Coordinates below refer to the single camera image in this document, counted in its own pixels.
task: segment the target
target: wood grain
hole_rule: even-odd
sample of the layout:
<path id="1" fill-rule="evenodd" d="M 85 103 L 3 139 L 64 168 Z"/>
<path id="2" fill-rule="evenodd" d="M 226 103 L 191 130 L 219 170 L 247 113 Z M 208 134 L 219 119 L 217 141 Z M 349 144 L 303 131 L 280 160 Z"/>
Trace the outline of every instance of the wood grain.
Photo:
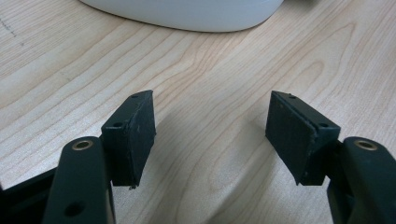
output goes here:
<path id="1" fill-rule="evenodd" d="M 286 0 L 266 22 L 207 34 L 128 21 L 79 1 L 0 2 L 0 182 L 56 166 L 130 94 L 154 90 L 141 185 L 119 223 L 332 223 L 264 137 L 271 90 L 300 96 L 396 156 L 396 2 Z"/>

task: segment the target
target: light wood surface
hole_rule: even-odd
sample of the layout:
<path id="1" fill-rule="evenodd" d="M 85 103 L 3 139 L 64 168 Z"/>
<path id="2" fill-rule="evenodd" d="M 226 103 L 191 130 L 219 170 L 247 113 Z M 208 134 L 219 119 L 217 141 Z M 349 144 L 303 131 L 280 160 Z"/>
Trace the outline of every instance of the light wood surface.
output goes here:
<path id="1" fill-rule="evenodd" d="M 141 185 L 119 223 L 332 223 L 264 137 L 271 90 L 291 92 L 396 155 L 396 2 L 286 0 L 246 31 L 128 21 L 77 0 L 0 2 L 0 182 L 57 165 L 130 94 L 154 90 Z"/>

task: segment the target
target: white object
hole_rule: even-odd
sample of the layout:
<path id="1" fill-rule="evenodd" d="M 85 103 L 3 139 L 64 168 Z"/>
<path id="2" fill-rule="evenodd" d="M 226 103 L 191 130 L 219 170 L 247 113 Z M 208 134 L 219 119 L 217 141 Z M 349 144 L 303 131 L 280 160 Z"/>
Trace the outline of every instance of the white object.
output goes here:
<path id="1" fill-rule="evenodd" d="M 283 0 L 80 0 L 128 19 L 183 30 L 230 32 L 268 19 Z"/>

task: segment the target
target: black mounting arm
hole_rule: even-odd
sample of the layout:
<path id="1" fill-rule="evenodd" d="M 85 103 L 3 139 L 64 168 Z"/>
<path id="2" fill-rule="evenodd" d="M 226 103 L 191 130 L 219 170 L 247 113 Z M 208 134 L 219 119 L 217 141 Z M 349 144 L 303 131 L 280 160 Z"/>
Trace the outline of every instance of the black mounting arm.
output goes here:
<path id="1" fill-rule="evenodd" d="M 113 186 L 135 188 L 154 144 L 152 91 L 128 97 L 98 137 L 64 146 L 57 168 L 0 191 L 0 223 L 114 223 Z"/>
<path id="2" fill-rule="evenodd" d="M 265 133 L 296 183 L 330 178 L 334 223 L 396 223 L 396 161 L 369 139 L 340 143 L 340 130 L 299 98 L 272 92 Z"/>

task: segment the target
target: black block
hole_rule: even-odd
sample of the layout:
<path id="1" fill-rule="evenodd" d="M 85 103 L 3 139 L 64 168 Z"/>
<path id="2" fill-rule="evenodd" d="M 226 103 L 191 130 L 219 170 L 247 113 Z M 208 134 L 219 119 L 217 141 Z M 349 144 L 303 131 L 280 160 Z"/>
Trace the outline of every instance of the black block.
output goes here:
<path id="1" fill-rule="evenodd" d="M 299 98 L 272 91 L 265 134 L 297 184 L 321 185 L 341 128 Z"/>
<path id="2" fill-rule="evenodd" d="M 152 91 L 128 97 L 102 126 L 114 186 L 138 186 L 155 137 Z"/>

